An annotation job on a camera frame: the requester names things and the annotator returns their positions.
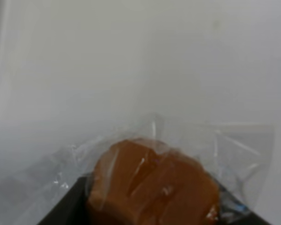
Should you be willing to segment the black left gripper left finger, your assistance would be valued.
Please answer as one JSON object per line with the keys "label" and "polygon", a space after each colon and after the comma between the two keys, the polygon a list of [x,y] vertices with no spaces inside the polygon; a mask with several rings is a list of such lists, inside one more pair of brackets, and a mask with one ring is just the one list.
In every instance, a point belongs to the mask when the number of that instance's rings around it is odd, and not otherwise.
{"label": "black left gripper left finger", "polygon": [[90,225],[86,208],[87,177],[80,177],[39,225]]}

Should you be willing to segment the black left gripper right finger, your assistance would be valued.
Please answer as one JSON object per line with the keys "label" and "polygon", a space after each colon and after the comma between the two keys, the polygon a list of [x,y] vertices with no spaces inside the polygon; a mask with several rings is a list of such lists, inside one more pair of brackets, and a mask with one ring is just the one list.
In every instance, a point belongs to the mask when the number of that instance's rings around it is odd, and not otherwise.
{"label": "black left gripper right finger", "polygon": [[224,186],[220,187],[220,225],[269,225],[234,197]]}

